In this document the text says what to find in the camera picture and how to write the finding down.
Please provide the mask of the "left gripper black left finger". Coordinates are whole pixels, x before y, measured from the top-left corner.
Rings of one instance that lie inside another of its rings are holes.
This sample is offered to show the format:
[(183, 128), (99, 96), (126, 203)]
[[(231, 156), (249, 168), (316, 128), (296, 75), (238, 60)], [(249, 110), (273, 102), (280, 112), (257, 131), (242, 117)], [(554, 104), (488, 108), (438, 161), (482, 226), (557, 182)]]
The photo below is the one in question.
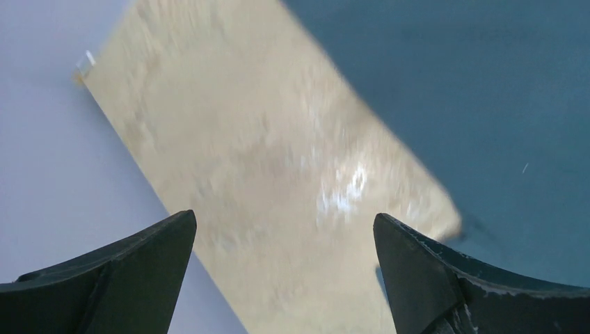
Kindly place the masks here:
[(1, 285), (2, 333), (167, 333), (196, 236), (191, 210)]

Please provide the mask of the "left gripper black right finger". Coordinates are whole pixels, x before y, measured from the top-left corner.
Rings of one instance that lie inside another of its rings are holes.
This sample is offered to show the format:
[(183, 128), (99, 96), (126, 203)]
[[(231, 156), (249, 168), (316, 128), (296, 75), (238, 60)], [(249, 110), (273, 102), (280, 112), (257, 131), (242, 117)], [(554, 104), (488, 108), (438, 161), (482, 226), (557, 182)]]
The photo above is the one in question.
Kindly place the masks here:
[(513, 273), (388, 214), (374, 241), (398, 333), (588, 333), (589, 290)]

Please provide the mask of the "blue grey t-shirt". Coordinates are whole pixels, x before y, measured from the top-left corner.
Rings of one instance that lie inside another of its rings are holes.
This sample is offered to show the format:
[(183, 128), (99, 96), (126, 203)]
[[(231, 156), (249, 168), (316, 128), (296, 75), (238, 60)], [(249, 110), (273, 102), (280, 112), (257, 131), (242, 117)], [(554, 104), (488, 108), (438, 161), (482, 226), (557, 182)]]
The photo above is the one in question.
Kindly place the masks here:
[(588, 1), (288, 1), (445, 187), (452, 248), (589, 285)]

